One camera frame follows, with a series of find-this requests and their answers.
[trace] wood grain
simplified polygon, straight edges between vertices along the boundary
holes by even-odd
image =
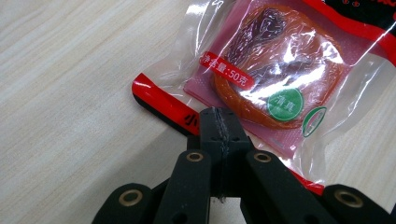
[[[0,1],[0,223],[90,223],[116,187],[154,187],[186,146],[139,106],[136,75],[175,41],[188,1]],[[326,147],[327,181],[396,203],[396,80]],[[212,223],[241,223],[237,200]]]

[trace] red label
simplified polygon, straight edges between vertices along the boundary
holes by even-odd
[[[250,75],[212,52],[205,52],[199,63],[215,74],[226,78],[242,90],[250,90],[254,85],[254,79]]]

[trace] brass grommet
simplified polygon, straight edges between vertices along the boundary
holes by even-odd
[[[349,207],[363,207],[363,200],[360,197],[344,189],[336,190],[334,196],[340,203],[343,203]]]
[[[271,157],[265,153],[262,153],[262,152],[254,154],[254,159],[256,161],[260,161],[260,162],[270,162],[271,161]]]
[[[188,161],[201,161],[204,159],[204,155],[198,152],[192,152],[187,155]]]
[[[135,197],[132,200],[127,200],[126,197],[129,195],[134,195]],[[134,206],[135,204],[140,203],[143,199],[143,193],[137,189],[126,190],[119,197],[119,202],[125,207]]]

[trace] table surface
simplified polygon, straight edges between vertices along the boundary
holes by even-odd
[[[0,1],[0,223],[90,223],[115,188],[168,177],[185,136],[134,101],[189,1]],[[396,79],[326,146],[327,184],[396,203]],[[241,223],[212,199],[212,223]]]

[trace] red strip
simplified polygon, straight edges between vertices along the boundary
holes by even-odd
[[[134,80],[132,93],[190,133],[199,134],[199,114],[161,90],[144,74]]]
[[[199,63],[245,91],[250,90],[254,85],[254,79],[250,75],[212,52],[205,52]]]
[[[394,35],[376,26],[344,17],[321,0],[304,1],[346,32],[377,42],[388,54],[390,62],[396,66],[396,37]]]

